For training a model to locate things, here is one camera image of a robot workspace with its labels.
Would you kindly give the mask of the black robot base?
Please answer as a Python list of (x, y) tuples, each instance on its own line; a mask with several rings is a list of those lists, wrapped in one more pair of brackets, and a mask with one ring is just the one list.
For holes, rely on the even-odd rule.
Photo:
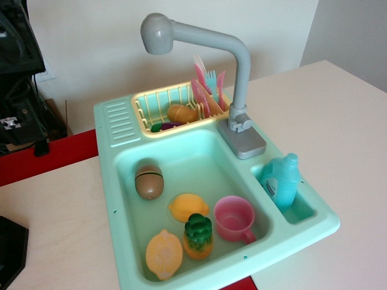
[(1, 289), (7, 289), (25, 268), (29, 230), (1, 216)]

